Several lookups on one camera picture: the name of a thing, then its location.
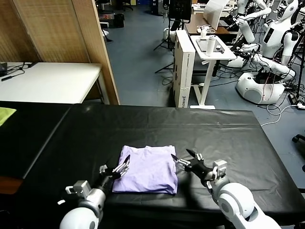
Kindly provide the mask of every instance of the folded purple shirt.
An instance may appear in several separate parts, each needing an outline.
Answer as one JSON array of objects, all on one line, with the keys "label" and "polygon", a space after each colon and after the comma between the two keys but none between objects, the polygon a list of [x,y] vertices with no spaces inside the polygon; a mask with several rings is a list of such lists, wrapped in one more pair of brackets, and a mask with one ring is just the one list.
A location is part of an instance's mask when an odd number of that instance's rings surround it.
[{"label": "folded purple shirt", "polygon": [[119,164],[130,155],[127,173],[114,181],[113,192],[177,193],[174,146],[134,148],[124,146]]}]

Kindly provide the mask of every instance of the white box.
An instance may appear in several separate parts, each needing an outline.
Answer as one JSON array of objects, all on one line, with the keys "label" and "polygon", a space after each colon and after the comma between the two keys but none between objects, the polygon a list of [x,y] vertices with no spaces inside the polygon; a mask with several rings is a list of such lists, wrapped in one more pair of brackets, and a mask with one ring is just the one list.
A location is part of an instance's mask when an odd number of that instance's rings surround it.
[{"label": "white box", "polygon": [[195,48],[185,30],[177,30],[174,59],[174,84],[182,88],[191,87],[195,60]]},{"label": "white box", "polygon": [[176,107],[187,108],[189,103],[190,90],[190,87],[173,89]]},{"label": "white box", "polygon": [[185,30],[177,31],[173,72],[176,107],[187,107],[191,89],[195,48]]}]

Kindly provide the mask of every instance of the table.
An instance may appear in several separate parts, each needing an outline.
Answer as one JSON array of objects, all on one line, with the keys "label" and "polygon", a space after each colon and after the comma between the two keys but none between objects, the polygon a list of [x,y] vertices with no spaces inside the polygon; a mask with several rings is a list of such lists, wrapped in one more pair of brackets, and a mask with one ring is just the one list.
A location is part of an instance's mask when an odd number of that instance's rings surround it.
[{"label": "table", "polygon": [[[197,14],[197,13],[202,13],[204,11],[204,8],[205,8],[206,4],[192,4],[192,9],[193,9],[193,12],[194,14]],[[222,11],[222,14],[221,14],[221,17],[226,17],[229,15],[229,11],[232,9],[232,7],[230,6],[226,6],[224,8],[224,10]]]},{"label": "table", "polygon": [[0,107],[17,110],[0,126],[0,176],[25,179],[71,105],[0,101]]},{"label": "table", "polygon": [[[58,206],[61,191],[80,179],[92,183],[100,165],[117,165],[124,145],[173,145],[185,159],[190,159],[185,149],[193,148],[208,165],[226,160],[230,180],[247,186],[267,215],[281,225],[304,220],[305,200],[252,112],[101,104],[75,104],[69,110],[16,195],[20,220],[31,229],[42,223],[58,228],[76,204],[70,199]],[[112,194],[102,223],[110,220],[110,228],[119,223],[143,228],[144,221],[184,228],[226,223],[195,175],[179,170],[177,176],[175,196]]]},{"label": "table", "polygon": [[191,108],[215,109],[214,106],[206,106],[204,103],[205,103],[206,96],[207,96],[207,93],[208,93],[208,90],[209,90],[209,86],[210,86],[210,82],[211,82],[211,79],[212,79],[214,67],[216,65],[216,61],[219,61],[219,60],[233,60],[233,59],[236,59],[236,56],[228,48],[228,46],[226,46],[225,43],[223,43],[223,41],[219,37],[216,37],[216,40],[224,48],[224,53],[213,52],[213,54],[211,56],[208,56],[204,52],[202,52],[201,49],[199,48],[199,46],[196,42],[197,39],[200,39],[200,36],[191,36],[191,41],[192,41],[200,59],[208,61],[208,62],[203,62],[203,64],[209,63],[209,67],[208,67],[208,70],[207,70],[207,73],[206,73],[206,76],[205,76],[204,86],[203,86],[202,92],[200,92],[198,85],[193,86],[199,105],[198,106],[191,106]]},{"label": "table", "polygon": [[[8,66],[22,65],[9,62]],[[0,82],[0,101],[76,104],[82,103],[95,82],[105,103],[109,103],[101,73],[101,65],[93,63],[40,62],[25,73]]]},{"label": "table", "polygon": [[[192,14],[191,15],[191,22],[185,24],[185,30],[188,32],[190,36],[193,35],[200,35],[197,32],[197,26],[200,25],[208,25],[208,22],[203,18],[202,13]],[[223,42],[231,42],[232,39],[236,38],[236,32],[229,32],[225,27],[218,26],[215,35],[219,36]]]}]

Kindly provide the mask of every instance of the white standing desk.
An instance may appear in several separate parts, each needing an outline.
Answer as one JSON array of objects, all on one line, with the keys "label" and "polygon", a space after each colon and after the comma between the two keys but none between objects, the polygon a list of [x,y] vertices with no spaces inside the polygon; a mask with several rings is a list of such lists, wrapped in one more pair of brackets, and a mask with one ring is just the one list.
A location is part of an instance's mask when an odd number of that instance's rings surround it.
[{"label": "white standing desk", "polygon": [[236,59],[235,54],[228,48],[228,46],[223,43],[223,41],[217,37],[216,40],[219,42],[219,44],[223,47],[224,52],[213,52],[211,56],[207,56],[204,52],[202,52],[196,42],[197,39],[200,39],[200,36],[191,36],[191,41],[200,57],[200,59],[205,60],[205,62],[202,62],[202,64],[209,63],[209,67],[205,76],[205,81],[203,85],[202,92],[200,92],[199,86],[194,85],[195,94],[198,101],[198,106],[191,106],[191,108],[202,108],[202,109],[215,109],[214,106],[206,106],[205,100],[206,96],[209,90],[210,82],[212,79],[214,67],[217,60],[234,60]]},{"label": "white standing desk", "polygon": [[[9,62],[17,66],[22,62]],[[82,103],[97,82],[106,104],[109,103],[102,66],[94,63],[39,62],[25,68],[24,74],[0,81],[0,101],[77,104]],[[10,75],[22,73],[18,70]]]}]

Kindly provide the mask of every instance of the black tablecloth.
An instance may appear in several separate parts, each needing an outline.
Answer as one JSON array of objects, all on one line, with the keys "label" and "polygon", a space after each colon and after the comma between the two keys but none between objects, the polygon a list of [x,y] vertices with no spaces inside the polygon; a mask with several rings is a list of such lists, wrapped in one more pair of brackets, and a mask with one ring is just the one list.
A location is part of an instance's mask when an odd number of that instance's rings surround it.
[{"label": "black tablecloth", "polygon": [[2,102],[17,111],[0,126],[0,176],[25,178],[68,104]]},{"label": "black tablecloth", "polygon": [[[305,201],[252,112],[99,104],[70,109],[19,189],[19,215],[49,222],[50,216],[61,218],[69,209],[56,205],[61,190],[77,180],[93,183],[99,166],[117,165],[124,145],[173,145],[177,156],[186,159],[185,149],[193,148],[208,165],[226,160],[230,180],[247,186],[266,214],[281,224],[304,220]],[[202,227],[223,224],[223,215],[199,179],[183,171],[177,176],[175,196],[111,194],[104,220],[116,216],[198,222]]]}]

